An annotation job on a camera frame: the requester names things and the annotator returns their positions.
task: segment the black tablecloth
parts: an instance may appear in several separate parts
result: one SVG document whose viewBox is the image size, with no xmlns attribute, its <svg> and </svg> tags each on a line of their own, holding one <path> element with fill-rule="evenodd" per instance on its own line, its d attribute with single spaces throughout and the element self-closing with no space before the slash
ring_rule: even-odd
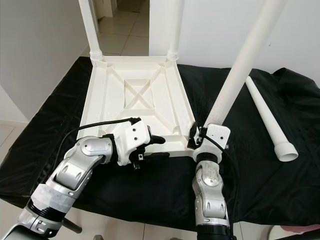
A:
<svg viewBox="0 0 320 240">
<path fill-rule="evenodd" d="M 230 71 L 178 65 L 194 117 L 201 126 Z M 0 166 L 0 198 L 24 207 L 49 174 L 64 135 L 79 126 L 92 65 L 80 57 L 15 141 Z M 234 221 L 270 225 L 320 224 L 320 90 L 298 73 L 253 69 L 250 76 L 299 157 L 280 162 L 244 86 L 224 125 L 231 130 L 227 150 L 239 174 Z M 76 140 L 71 135 L 63 152 Z M 155 157 L 133 171 L 109 163 L 93 171 L 75 207 L 127 221 L 195 230 L 190 157 Z M 223 194 L 233 203 L 234 174 L 221 163 Z"/>
</svg>

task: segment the white cylindrical leg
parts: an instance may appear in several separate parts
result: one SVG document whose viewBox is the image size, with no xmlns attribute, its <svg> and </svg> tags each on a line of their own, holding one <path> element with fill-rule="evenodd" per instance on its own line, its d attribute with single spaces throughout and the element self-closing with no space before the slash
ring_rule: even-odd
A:
<svg viewBox="0 0 320 240">
<path fill-rule="evenodd" d="M 170 61 L 178 59 L 179 38 L 184 14 L 185 0 L 172 0 L 173 18 L 171 25 L 171 39 L 166 58 Z"/>
<path fill-rule="evenodd" d="M 288 141 L 251 77 L 248 76 L 245 83 L 273 141 L 274 151 L 278 159 L 282 162 L 296 159 L 298 157 L 298 152 L 295 149 L 295 146 Z"/>
<path fill-rule="evenodd" d="M 94 20 L 92 18 L 90 5 L 88 0 L 79 0 L 79 5 L 81 9 L 82 19 L 84 23 L 84 28 L 86 31 L 86 36 L 88 38 L 90 46 L 90 58 L 92 60 L 104 59 L 102 51 L 100 50 L 98 38 L 95 30 Z"/>
<path fill-rule="evenodd" d="M 205 121 L 222 125 L 288 0 L 265 0 Z"/>
</svg>

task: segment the tiled floor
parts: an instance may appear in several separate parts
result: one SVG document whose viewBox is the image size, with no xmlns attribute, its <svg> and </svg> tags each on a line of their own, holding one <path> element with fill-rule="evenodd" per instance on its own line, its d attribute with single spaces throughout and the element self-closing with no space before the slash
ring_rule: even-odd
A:
<svg viewBox="0 0 320 240">
<path fill-rule="evenodd" d="M 104 56 L 149 55 L 149 1 L 140 12 L 118 11 L 99 23 L 98 41 Z M 89 57 L 89 47 L 82 56 Z"/>
<path fill-rule="evenodd" d="M 0 125 L 0 163 L 23 129 L 20 126 Z M 18 207 L 0 200 L 0 237 L 16 222 L 20 212 Z M 53 239 L 91 240 L 95 235 L 102 235 L 106 240 L 169 240 L 173 237 L 182 240 L 197 239 L 195 232 L 127 222 L 75 208 L 72 208 L 66 217 L 82 226 L 82 233 L 76 234 L 63 227 Z M 234 234 L 238 240 L 267 240 L 270 227 L 237 222 L 234 224 Z"/>
</svg>

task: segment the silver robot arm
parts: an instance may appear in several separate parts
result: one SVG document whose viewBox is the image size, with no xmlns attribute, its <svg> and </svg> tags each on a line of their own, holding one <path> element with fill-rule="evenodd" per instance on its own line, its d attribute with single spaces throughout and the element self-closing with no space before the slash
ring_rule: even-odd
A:
<svg viewBox="0 0 320 240">
<path fill-rule="evenodd" d="M 195 223 L 198 240 L 234 240 L 227 205 L 222 194 L 223 180 L 219 174 L 222 150 L 226 148 L 230 129 L 209 124 L 201 128 L 193 152 L 197 166 L 192 187 L 195 193 Z"/>
<path fill-rule="evenodd" d="M 142 121 L 125 129 L 117 138 L 80 138 L 66 152 L 64 160 L 46 183 L 37 186 L 17 223 L 3 240 L 54 237 L 63 225 L 65 215 L 90 180 L 94 167 L 109 163 L 116 153 L 120 166 L 132 162 L 137 169 L 137 161 L 143 160 L 145 147 L 164 142 L 164 138 L 152 135 L 149 127 Z"/>
</svg>

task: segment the black cable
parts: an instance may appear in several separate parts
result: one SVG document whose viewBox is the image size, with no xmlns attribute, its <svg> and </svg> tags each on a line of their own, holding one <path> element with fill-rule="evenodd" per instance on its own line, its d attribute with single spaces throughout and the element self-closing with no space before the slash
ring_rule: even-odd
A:
<svg viewBox="0 0 320 240">
<path fill-rule="evenodd" d="M 56 154 L 54 163 L 52 165 L 52 167 L 50 168 L 50 170 L 48 171 L 48 173 L 50 174 L 52 170 L 54 170 L 56 168 L 57 162 L 59 161 L 59 157 L 61 154 L 61 149 L 62 146 L 64 145 L 65 140 L 70 136 L 70 134 L 76 132 L 76 131 L 80 131 L 83 129 L 88 129 L 88 128 L 92 128 L 92 127 L 97 127 L 97 126 L 101 126 L 101 125 L 109 125 L 109 124 L 119 124 L 119 123 L 125 123 L 125 122 L 131 122 L 131 124 L 136 123 L 137 121 L 141 120 L 140 118 L 134 118 L 134 117 L 130 117 L 130 118 L 125 118 L 125 119 L 120 119 L 120 120 L 113 120 L 113 121 L 101 121 L 101 122 L 96 122 L 96 123 L 92 123 L 92 124 L 88 124 L 88 125 L 83 125 L 80 126 L 78 128 L 72 129 L 71 131 L 69 131 L 64 138 L 62 139 L 58 152 Z M 46 177 L 44 177 L 41 181 L 41 183 L 43 183 L 43 181 L 46 180 Z"/>
<path fill-rule="evenodd" d="M 234 193 L 234 201 L 233 201 L 233 207 L 232 207 L 232 215 L 231 215 L 231 219 L 229 219 L 229 223 L 230 223 L 230 231 L 232 233 L 232 235 L 234 234 L 234 218 L 235 218 L 235 212 L 236 212 L 236 207 L 237 207 L 237 199 L 238 199 L 238 190 L 239 190 L 239 176 L 238 173 L 236 171 L 236 167 L 234 162 L 232 161 L 231 156 L 226 152 L 226 150 L 224 150 L 216 141 L 214 141 L 213 139 L 211 139 L 210 137 L 208 137 L 207 135 L 203 136 L 205 139 L 207 139 L 209 142 L 211 142 L 212 144 L 214 144 L 218 149 L 220 149 L 228 158 L 229 162 L 231 163 L 231 167 L 232 167 L 232 171 L 235 175 L 235 193 Z"/>
</svg>

